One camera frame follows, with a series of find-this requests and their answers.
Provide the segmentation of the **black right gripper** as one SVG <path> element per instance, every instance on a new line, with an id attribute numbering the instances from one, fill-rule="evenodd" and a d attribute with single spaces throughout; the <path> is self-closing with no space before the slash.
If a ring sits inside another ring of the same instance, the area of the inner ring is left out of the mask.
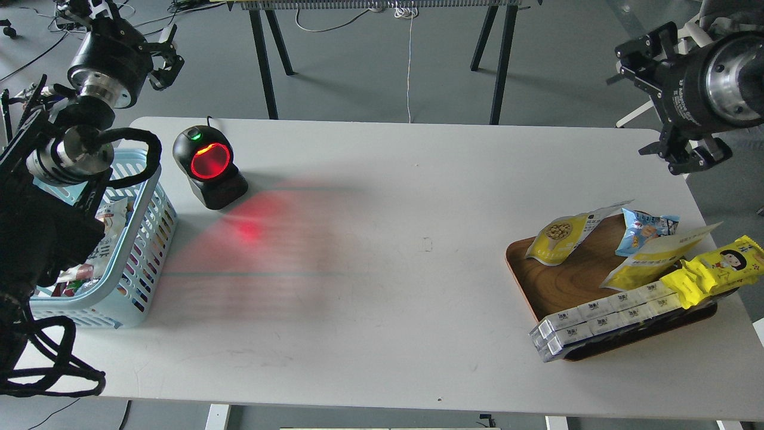
<path id="1" fill-rule="evenodd" d="M 658 84 L 661 96 L 654 96 L 653 103 L 658 117 L 671 126 L 663 127 L 658 141 L 639 149 L 639 155 L 658 155 L 673 175 L 706 171 L 733 156 L 729 145 L 710 134 L 733 128 L 714 110 L 706 87 L 717 47 L 710 44 L 680 56 L 677 33 L 670 21 L 617 45 L 617 75 L 608 81 L 642 79 Z"/>

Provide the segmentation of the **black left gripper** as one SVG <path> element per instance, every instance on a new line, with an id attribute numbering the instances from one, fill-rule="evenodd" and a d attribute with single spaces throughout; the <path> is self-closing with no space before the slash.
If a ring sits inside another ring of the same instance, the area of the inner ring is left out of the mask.
<path id="1" fill-rule="evenodd" d="M 156 91 L 171 87 L 184 66 L 177 54 L 174 37 L 177 25 L 165 27 L 156 42 L 146 42 L 146 53 L 138 46 L 146 41 L 141 32 L 122 24 L 120 10 L 114 1 L 57 1 L 56 28 L 85 28 L 87 35 L 69 66 L 68 81 L 76 89 L 96 74 L 116 82 L 121 92 L 115 108 L 136 104 L 149 73 L 149 82 Z M 151 70 L 151 57 L 160 57 L 162 66 Z"/>

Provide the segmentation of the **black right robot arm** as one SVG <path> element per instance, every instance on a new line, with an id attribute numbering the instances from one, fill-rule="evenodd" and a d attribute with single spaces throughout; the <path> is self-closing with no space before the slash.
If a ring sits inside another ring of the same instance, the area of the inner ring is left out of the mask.
<path id="1" fill-rule="evenodd" d="M 736 32 L 687 54 L 668 22 L 615 48 L 620 76 L 649 95 L 660 138 L 639 149 L 671 174 L 708 170 L 732 157 L 717 133 L 762 124 L 762 32 Z"/>

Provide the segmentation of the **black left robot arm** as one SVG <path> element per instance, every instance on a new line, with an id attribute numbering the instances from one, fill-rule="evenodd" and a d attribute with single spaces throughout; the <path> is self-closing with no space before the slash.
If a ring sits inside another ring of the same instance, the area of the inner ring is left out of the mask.
<path id="1" fill-rule="evenodd" d="M 150 42 L 112 1 L 59 1 L 57 17 L 85 28 L 69 85 L 43 75 L 19 99 L 2 93 L 2 394 L 19 398 L 62 397 L 54 386 L 64 377 L 95 383 L 69 398 L 106 387 L 106 374 L 73 354 L 74 321 L 36 319 L 30 300 L 104 239 L 96 212 L 107 189 L 158 176 L 161 140 L 114 128 L 115 110 L 134 106 L 145 82 L 167 89 L 184 65 L 175 24 Z"/>

